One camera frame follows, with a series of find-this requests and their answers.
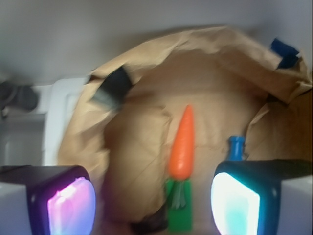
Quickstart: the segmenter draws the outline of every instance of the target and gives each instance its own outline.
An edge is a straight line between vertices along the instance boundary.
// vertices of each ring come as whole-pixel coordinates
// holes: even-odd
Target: toy carrot
[[[170,176],[175,180],[186,180],[191,176],[194,162],[194,117],[187,105],[176,133],[169,162]]]
[[[176,133],[168,170],[167,181],[168,222],[171,232],[192,229],[192,203],[190,176],[194,162],[194,118],[187,105]]]

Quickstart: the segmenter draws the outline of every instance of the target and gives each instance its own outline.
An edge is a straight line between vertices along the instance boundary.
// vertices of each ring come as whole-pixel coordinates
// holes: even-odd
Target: pink light
[[[90,234],[95,216],[95,192],[89,180],[76,179],[48,200],[51,235]]]

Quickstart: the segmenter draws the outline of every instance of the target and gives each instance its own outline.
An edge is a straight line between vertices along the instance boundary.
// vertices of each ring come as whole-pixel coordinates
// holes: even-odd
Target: cyan light
[[[211,208],[222,235],[257,234],[260,195],[225,172],[213,179]]]

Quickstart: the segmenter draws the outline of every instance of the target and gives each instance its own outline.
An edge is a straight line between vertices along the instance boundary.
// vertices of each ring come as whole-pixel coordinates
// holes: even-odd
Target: blue bottle
[[[231,136],[230,141],[230,153],[228,160],[230,161],[242,161],[244,153],[245,138],[243,136]]]

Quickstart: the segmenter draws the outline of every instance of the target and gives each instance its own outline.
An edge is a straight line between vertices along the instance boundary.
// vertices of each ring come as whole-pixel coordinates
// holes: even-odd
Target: gray object
[[[32,234],[25,185],[0,182],[0,208],[0,235]]]
[[[31,86],[18,86],[8,81],[0,83],[0,109],[2,118],[5,117],[3,110],[6,106],[14,106],[31,111],[37,107],[38,100],[38,96]]]
[[[14,115],[0,120],[0,165],[42,164],[45,115]]]

